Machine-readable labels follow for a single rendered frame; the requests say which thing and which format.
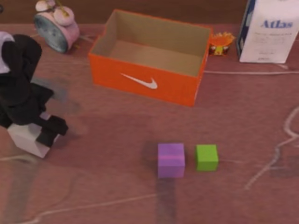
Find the table surface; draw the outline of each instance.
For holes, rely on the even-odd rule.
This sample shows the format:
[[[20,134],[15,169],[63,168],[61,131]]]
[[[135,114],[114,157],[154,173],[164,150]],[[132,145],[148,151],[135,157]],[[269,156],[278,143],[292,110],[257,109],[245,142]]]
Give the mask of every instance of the table surface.
[[[298,42],[284,66],[239,63],[234,46],[226,57],[209,57],[196,106],[189,108],[93,85],[87,53],[102,26],[80,27],[90,42],[80,40],[61,55],[32,25],[0,25],[42,45],[36,76],[68,90],[66,103],[51,100],[48,109],[70,126],[43,160],[17,149],[0,129],[1,224],[299,220],[299,142],[284,131],[299,104]],[[238,28],[214,27],[235,34]],[[296,114],[288,122],[293,132],[299,129]],[[250,182],[286,140],[275,166]],[[157,179],[160,142],[185,144],[184,178]],[[218,171],[196,171],[196,144],[217,145]]]

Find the orange shoebox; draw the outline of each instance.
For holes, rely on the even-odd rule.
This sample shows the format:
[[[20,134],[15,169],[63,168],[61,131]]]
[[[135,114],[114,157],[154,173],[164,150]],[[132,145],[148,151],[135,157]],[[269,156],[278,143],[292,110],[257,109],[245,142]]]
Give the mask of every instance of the orange shoebox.
[[[114,10],[89,52],[98,85],[193,106],[212,29]]]

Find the white swoosh logo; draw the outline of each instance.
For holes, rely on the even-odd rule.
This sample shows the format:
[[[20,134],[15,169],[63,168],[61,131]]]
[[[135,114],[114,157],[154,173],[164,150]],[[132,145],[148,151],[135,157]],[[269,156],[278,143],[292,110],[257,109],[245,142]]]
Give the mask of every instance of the white swoosh logo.
[[[140,80],[140,79],[137,79],[137,78],[128,76],[128,75],[123,74],[123,73],[121,73],[121,75],[124,76],[124,77],[127,77],[127,78],[129,78],[129,79],[131,79],[131,80],[133,80],[133,81],[135,81],[135,82],[141,84],[141,85],[144,85],[145,87],[148,87],[148,88],[150,88],[150,89],[155,90],[155,89],[158,88],[158,85],[157,85],[157,83],[155,82],[155,80],[154,80],[153,78],[151,78],[151,82],[150,82],[150,83],[147,83],[147,82],[145,82],[145,81],[142,81],[142,80]]]

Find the yellow and red figurine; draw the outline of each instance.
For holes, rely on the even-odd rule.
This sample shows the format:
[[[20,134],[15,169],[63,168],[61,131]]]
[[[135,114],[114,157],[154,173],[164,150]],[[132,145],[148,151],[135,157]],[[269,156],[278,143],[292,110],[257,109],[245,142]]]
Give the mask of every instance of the yellow and red figurine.
[[[209,55],[227,55],[229,46],[235,37],[228,32],[214,34],[211,38]]]

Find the brown wall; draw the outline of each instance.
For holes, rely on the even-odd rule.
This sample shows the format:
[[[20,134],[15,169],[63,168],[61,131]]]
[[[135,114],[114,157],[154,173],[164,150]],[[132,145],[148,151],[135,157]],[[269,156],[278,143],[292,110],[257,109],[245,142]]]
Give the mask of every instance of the brown wall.
[[[104,23],[115,8],[195,23],[240,23],[247,0],[61,0],[77,23]],[[36,0],[0,0],[1,23],[31,23]]]

